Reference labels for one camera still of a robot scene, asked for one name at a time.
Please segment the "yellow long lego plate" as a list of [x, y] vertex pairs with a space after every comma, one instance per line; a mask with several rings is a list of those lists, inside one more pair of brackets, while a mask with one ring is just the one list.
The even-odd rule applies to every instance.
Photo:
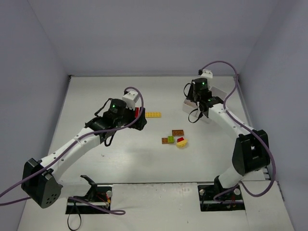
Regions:
[[161, 118], [162, 114], [160, 112], [146, 112], [146, 118]]

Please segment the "brown lego plate with green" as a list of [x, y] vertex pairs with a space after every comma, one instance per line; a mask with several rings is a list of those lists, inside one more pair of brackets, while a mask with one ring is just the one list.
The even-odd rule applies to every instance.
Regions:
[[162, 144], [168, 144], [169, 140], [168, 138], [162, 138]]

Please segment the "green lego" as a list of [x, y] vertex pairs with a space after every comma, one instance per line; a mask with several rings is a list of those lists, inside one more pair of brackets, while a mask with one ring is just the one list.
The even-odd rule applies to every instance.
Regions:
[[175, 142], [174, 136], [168, 136], [167, 137], [167, 142], [168, 143], [174, 143]]

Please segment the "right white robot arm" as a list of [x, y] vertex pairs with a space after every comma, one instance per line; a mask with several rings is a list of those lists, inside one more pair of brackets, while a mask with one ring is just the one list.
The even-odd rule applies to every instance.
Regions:
[[217, 123], [235, 141], [231, 166], [214, 179], [214, 188], [222, 193], [234, 187], [247, 174], [258, 171], [270, 164], [268, 135], [242, 123], [224, 105], [224, 101], [212, 94], [206, 78], [193, 79], [185, 94], [199, 111], [198, 119], [206, 117]]

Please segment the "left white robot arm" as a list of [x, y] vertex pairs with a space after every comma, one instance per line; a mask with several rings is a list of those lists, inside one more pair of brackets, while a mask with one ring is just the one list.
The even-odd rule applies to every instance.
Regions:
[[37, 161], [29, 159], [23, 170], [22, 190], [41, 208], [48, 208], [61, 198], [62, 175], [84, 154], [104, 144], [109, 147], [115, 134], [126, 128], [143, 130], [147, 124], [143, 106], [135, 106], [142, 96], [135, 99], [109, 99], [110, 107], [99, 116], [87, 122], [84, 128], [64, 146], [49, 156]]

